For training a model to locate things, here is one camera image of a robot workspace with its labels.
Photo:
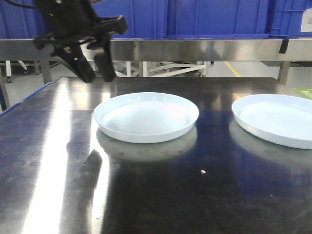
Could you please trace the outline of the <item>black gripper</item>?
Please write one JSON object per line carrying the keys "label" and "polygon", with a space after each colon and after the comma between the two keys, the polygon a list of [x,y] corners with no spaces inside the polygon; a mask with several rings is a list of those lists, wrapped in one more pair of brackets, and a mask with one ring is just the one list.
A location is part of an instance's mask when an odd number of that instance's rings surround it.
{"label": "black gripper", "polygon": [[124,34],[128,25],[123,15],[101,18],[95,12],[93,0],[36,0],[35,6],[51,29],[34,39],[37,49],[52,45],[51,57],[67,67],[85,83],[96,78],[79,45],[95,53],[94,61],[105,82],[115,78],[110,52],[112,34]]}

